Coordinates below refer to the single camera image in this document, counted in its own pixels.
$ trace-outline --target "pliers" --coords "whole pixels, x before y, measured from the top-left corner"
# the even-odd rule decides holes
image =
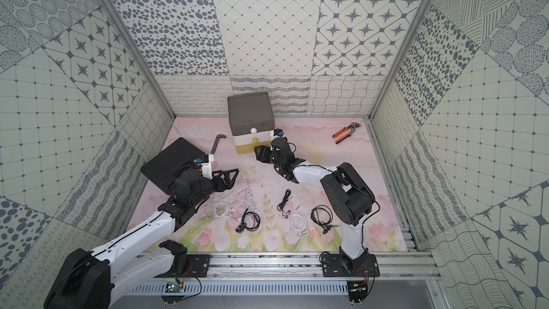
[[[337,140],[335,142],[335,144],[338,144],[340,143],[341,141],[345,140],[346,138],[348,138],[349,136],[351,136],[351,134],[353,134],[356,130],[356,128],[360,127],[360,124],[359,123],[356,123],[356,122],[352,122],[349,126],[341,129],[339,132],[337,132],[336,134],[334,134],[332,137],[335,139],[336,137],[338,137],[339,135],[347,132],[347,134],[345,134],[345,136],[343,136],[342,138],[340,138],[339,140]]]

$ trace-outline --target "pink mat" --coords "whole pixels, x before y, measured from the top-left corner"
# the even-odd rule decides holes
[[[351,122],[359,122],[362,126],[351,138],[335,145],[332,135]],[[371,251],[407,251],[362,118],[276,118],[275,123],[277,128],[284,130],[288,141],[296,145],[296,157],[324,166],[349,162],[372,189],[381,210],[365,224],[365,242]],[[187,224],[170,235],[170,239],[184,244],[189,251],[297,252],[339,249],[341,227],[322,234],[322,229],[310,219],[315,206],[325,204],[331,208],[323,189],[285,181],[272,165],[258,162],[254,153],[237,154],[228,118],[179,117],[164,148],[183,137],[203,151],[210,152],[217,134],[225,134],[227,139],[220,140],[212,169],[239,168],[236,185],[223,193],[213,193]],[[307,233],[303,236],[292,230],[289,219],[282,218],[281,212],[276,209],[286,189],[292,191],[292,198],[286,203],[285,210],[293,212],[299,206],[298,212],[307,217]],[[261,217],[257,231],[244,230],[239,234],[235,231],[239,222],[228,216],[214,217],[212,210],[216,202],[226,201],[242,214],[243,202],[248,198],[255,201],[254,211]],[[151,181],[147,182],[128,229],[149,217],[167,199],[168,196]],[[337,216],[334,216],[332,224],[341,224]]]

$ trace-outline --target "patterned wall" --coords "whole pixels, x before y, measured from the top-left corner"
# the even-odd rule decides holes
[[[113,1],[177,114],[266,90],[277,116],[339,116],[368,114],[420,0]]]
[[[548,4],[435,0],[374,117],[458,308],[549,305]]]
[[[0,308],[124,231],[172,117],[97,0],[0,0]]]

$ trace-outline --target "mounting plate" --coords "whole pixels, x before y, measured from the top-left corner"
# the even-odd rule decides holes
[[[210,268],[210,258],[209,254],[187,254],[187,262],[190,263],[191,269],[187,278],[197,277],[204,278],[208,273]],[[180,277],[181,274],[175,274],[174,272],[166,272],[158,275],[160,278],[171,278],[171,277]]]
[[[364,277],[362,267],[353,274],[347,274],[341,266],[339,254],[323,254],[320,256],[320,261],[324,277]],[[375,255],[368,253],[363,266],[367,269],[370,277],[379,277],[379,267]]]

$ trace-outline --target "table surface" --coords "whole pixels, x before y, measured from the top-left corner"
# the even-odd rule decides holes
[[[351,138],[336,145],[332,135],[351,122],[359,122]],[[371,251],[407,251],[406,243],[383,180],[379,163],[362,118],[276,118],[276,127],[284,130],[285,137],[295,144],[295,156],[323,166],[339,166],[349,162],[368,184],[379,202],[381,210],[365,224],[364,238]],[[227,135],[221,139],[214,154],[214,171],[238,168],[235,186],[222,193],[213,193],[198,212],[169,238],[184,244],[189,251],[202,252],[298,252],[337,251],[341,245],[341,227],[322,234],[322,229],[310,219],[311,210],[320,204],[331,208],[326,193],[321,187],[285,181],[272,165],[260,163],[254,153],[237,154],[228,118],[178,117],[174,121],[166,148],[179,137],[187,139],[196,147],[210,152],[217,134]],[[299,235],[290,227],[289,219],[282,218],[277,205],[286,189],[292,191],[285,210],[298,208],[307,217],[306,234]],[[168,199],[156,185],[147,182],[128,230],[143,222]],[[240,217],[247,199],[255,202],[261,218],[257,231],[235,231],[239,222],[232,217],[215,218],[213,208],[218,201],[230,203]],[[377,209],[374,204],[372,212]],[[332,224],[341,224],[334,215]]]

